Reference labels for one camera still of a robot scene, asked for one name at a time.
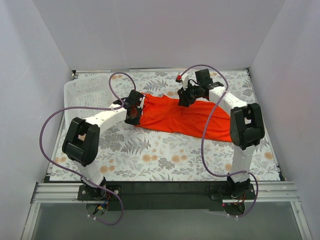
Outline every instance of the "floral tablecloth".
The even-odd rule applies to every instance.
[[[82,73],[78,78],[111,73]],[[175,82],[177,71],[137,71],[129,73],[140,92],[154,96],[167,95],[179,98],[181,85]],[[194,72],[190,78],[195,79]],[[248,103],[255,102],[252,85],[246,71],[222,72],[230,85],[230,92]],[[216,72],[210,72],[213,81],[224,83]],[[112,85],[120,97],[126,97],[132,83],[125,76],[114,76]],[[66,136],[63,130],[55,155],[55,162],[77,171],[73,161],[62,153]],[[205,170],[200,156],[201,139],[179,133],[166,133],[118,123],[107,130],[99,140],[96,161],[107,181],[224,181],[211,176]],[[217,174],[226,174],[232,167],[233,144],[230,142],[206,140],[204,155],[208,167]],[[278,181],[270,141],[261,140],[252,157],[251,171],[261,181]],[[51,181],[78,181],[73,173],[53,166]]]

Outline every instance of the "red cloth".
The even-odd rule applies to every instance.
[[[215,106],[209,101],[195,101],[189,107],[178,106],[178,99],[146,94],[140,125],[145,129],[181,133],[201,138],[210,112]],[[231,142],[230,117],[220,107],[211,116],[206,139]]]

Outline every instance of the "patterned table surface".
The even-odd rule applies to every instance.
[[[111,73],[81,73],[78,78]],[[175,82],[177,71],[136,71],[129,73],[140,92],[154,96],[167,95],[179,98],[181,85]],[[195,79],[194,72],[190,78]],[[230,85],[230,92],[248,103],[255,102],[252,85],[246,71],[222,72]],[[224,83],[216,72],[210,72],[214,82]],[[112,85],[120,97],[132,89],[125,76],[115,76]],[[66,136],[63,130],[59,138],[55,162],[77,171],[74,163],[62,153]],[[96,161],[107,181],[224,181],[211,176],[205,170],[200,156],[201,139],[180,133],[167,133],[118,123],[107,130],[99,140]],[[279,181],[276,161],[270,140],[266,136],[253,154],[251,171],[260,181]],[[217,174],[230,171],[233,158],[231,142],[206,140],[204,155],[208,167]],[[51,181],[79,181],[80,178],[59,167],[53,166]]]

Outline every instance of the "plastic basket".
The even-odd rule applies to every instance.
[[[75,79],[64,85],[64,107],[84,106],[108,108],[116,97],[112,94],[109,78],[103,75],[95,75]],[[65,111],[65,126],[68,129],[75,117],[84,119],[91,117],[101,110],[93,109],[70,109]]]

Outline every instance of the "white wall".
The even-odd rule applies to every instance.
[[[284,0],[33,0],[72,70],[250,66]]]
[[[284,176],[320,239],[320,2],[286,0],[250,71]]]
[[[72,73],[32,0],[0,0],[0,33],[0,239],[17,240],[48,166],[39,150],[40,128],[63,107]],[[50,154],[59,120],[44,138]]]

